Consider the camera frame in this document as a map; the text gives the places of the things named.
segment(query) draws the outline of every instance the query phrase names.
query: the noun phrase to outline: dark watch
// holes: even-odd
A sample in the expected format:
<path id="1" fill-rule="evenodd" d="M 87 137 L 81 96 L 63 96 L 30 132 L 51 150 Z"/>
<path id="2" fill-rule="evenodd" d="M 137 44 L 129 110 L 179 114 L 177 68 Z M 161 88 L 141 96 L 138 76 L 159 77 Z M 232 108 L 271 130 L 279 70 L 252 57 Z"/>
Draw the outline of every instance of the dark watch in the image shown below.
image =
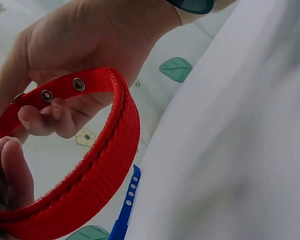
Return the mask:
<path id="1" fill-rule="evenodd" d="M 215 0 L 167 0 L 167 2 L 185 12 L 204 15 L 211 12 Z"/>

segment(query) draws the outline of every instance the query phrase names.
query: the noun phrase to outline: red collar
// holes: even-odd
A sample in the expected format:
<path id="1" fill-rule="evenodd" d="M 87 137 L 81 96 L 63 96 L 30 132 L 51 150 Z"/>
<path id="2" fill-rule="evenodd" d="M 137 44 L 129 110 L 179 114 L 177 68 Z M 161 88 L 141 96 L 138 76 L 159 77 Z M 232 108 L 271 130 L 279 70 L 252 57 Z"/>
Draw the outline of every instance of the red collar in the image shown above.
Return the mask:
<path id="1" fill-rule="evenodd" d="M 89 152 L 53 190 L 30 206 L 0 211 L 0 229 L 21 240 L 52 240 L 65 236 L 94 217 L 123 183 L 140 137 L 137 107 L 123 77 L 114 69 L 95 68 L 62 76 L 21 95 L 0 118 L 0 139 L 20 125 L 22 106 L 39 110 L 54 97 L 68 99 L 113 92 L 108 120 Z"/>

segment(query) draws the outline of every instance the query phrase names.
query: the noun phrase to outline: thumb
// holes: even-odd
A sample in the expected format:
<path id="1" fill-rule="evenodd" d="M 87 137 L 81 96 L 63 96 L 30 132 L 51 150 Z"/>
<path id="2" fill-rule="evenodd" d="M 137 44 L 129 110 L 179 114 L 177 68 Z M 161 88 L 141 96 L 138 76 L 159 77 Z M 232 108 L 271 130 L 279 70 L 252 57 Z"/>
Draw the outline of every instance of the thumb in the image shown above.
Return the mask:
<path id="1" fill-rule="evenodd" d="M 20 142 L 8 140 L 2 149 L 1 164 L 9 188 L 9 206 L 20 209 L 34 202 L 34 180 Z"/>
<path id="2" fill-rule="evenodd" d="M 0 116 L 14 97 L 29 85 L 28 40 L 30 30 L 21 32 L 16 38 L 0 70 Z"/>

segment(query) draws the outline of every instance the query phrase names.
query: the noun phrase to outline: wrist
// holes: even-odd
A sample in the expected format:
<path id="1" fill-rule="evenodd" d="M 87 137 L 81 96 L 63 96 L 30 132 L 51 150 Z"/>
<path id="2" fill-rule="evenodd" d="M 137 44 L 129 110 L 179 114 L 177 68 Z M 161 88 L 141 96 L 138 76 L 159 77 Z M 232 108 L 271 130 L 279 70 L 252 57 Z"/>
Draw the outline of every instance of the wrist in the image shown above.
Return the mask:
<path id="1" fill-rule="evenodd" d="M 116 11 L 113 13 L 117 18 L 115 22 L 142 34 L 153 45 L 163 35 L 182 24 L 175 7 L 166 0 L 105 0 L 105 2 Z"/>

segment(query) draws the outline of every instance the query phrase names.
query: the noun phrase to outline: strap hole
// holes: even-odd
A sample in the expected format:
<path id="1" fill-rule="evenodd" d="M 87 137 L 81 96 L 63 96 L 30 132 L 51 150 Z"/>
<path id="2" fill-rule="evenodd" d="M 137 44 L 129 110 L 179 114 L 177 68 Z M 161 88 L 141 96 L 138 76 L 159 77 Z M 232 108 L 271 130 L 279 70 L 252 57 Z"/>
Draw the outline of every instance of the strap hole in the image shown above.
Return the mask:
<path id="1" fill-rule="evenodd" d="M 25 95 L 25 93 L 19 93 L 17 96 L 15 96 L 14 99 L 12 100 L 12 104 L 16 104 L 17 100 L 23 95 Z"/>
<path id="2" fill-rule="evenodd" d="M 54 96 L 51 91 L 45 89 L 41 92 L 41 99 L 45 103 L 51 103 L 53 98 Z"/>
<path id="3" fill-rule="evenodd" d="M 73 79 L 72 84 L 74 89 L 78 92 L 83 92 L 86 89 L 86 84 L 81 78 L 76 77 Z"/>

